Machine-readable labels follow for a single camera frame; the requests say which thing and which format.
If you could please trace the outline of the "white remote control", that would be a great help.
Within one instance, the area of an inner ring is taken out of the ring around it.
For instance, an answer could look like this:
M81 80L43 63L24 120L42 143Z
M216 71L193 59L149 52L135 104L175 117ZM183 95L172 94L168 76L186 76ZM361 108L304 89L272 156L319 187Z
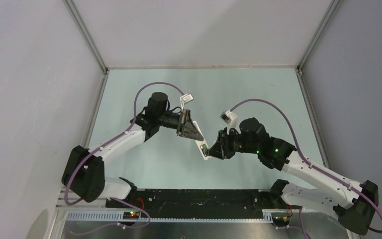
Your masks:
M194 126L197 128L198 132L199 132L201 135L203 135L203 133L202 133L202 131L201 131L199 125L197 124L197 122L196 122L195 120L193 121L193 124L194 124ZM207 144L207 142L206 142L204 136L203 136L203 140L195 140L195 142L196 142L196 144L197 144L197 146L198 146L198 148L199 148L199 151L200 151L200 153L201 153L203 159L204 159L205 161L211 159L211 156L208 155L208 157L205 157L205 156L203 155L202 150L201 150L201 147L200 147L202 144L206 144L207 147L208 147L208 144Z

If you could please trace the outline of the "green AA battery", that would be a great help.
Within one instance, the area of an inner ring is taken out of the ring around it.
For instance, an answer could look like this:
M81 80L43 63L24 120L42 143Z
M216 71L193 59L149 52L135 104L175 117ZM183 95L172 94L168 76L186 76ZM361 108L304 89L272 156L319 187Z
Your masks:
M202 144L201 146L202 153L205 157L208 157L208 147L206 144Z

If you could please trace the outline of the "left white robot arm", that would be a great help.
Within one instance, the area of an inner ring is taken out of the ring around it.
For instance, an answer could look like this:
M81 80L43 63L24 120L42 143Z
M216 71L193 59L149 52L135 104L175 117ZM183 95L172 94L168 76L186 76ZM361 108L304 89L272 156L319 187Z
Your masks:
M178 136L195 140L198 144L205 141L196 121L191 119L190 110L174 113L168 106L168 96L154 92L144 112L131 120L132 128L127 129L120 138L112 140L107 146L99 146L95 153L80 145L74 147L61 179L63 185L87 203L102 196L118 198L128 208L134 206L137 202L136 186L125 178L110 178L105 174L112 161L149 140L160 127L174 129Z

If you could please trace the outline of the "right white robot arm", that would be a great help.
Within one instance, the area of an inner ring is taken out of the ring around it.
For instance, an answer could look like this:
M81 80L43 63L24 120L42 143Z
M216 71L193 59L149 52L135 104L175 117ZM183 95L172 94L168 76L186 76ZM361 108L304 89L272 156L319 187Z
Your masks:
M292 144L272 136L255 118L242 121L239 130L225 128L218 132L208 155L230 159L235 153L256 154L259 161L298 177L314 186L307 189L278 179L270 189L269 200L275 208L286 204L325 213L346 229L366 235L378 206L378 187L367 180L360 183L317 163L303 160Z

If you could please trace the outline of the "right electronics board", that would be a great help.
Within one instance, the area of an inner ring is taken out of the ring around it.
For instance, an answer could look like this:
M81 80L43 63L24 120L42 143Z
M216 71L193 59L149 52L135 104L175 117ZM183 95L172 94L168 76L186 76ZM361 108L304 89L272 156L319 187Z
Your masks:
M290 217L289 216L283 216L283 217L273 217L273 224L277 227L286 227L290 224Z

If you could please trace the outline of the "electronics board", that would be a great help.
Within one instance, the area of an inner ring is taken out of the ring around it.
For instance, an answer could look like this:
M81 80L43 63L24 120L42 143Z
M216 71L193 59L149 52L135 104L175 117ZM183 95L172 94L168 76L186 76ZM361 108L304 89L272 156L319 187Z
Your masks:
M273 224L277 227L286 227L290 224L290 217L289 216L283 216L283 217L273 217Z
M123 212L122 219L123 220L138 220L140 219L141 212L140 211L125 211Z

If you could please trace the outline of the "left electronics board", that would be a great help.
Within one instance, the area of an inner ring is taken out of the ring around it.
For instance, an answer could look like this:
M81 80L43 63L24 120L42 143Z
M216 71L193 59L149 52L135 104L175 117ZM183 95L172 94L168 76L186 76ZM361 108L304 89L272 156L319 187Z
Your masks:
M141 212L140 211L125 211L123 212L122 219L123 220L138 220L140 219Z

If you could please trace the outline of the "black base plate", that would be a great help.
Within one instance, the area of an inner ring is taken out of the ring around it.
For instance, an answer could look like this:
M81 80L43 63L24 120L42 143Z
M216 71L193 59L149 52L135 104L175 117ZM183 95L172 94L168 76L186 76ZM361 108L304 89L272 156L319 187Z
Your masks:
M263 210L287 209L257 189L139 189L125 201L152 219L262 219Z

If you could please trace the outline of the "aluminium frame rail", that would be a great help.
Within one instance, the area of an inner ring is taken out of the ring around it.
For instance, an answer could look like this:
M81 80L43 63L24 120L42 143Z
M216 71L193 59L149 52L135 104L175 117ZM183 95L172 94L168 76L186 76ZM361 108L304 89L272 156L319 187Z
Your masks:
M57 204L53 239L355 239L336 219L280 203L265 190L135 189Z

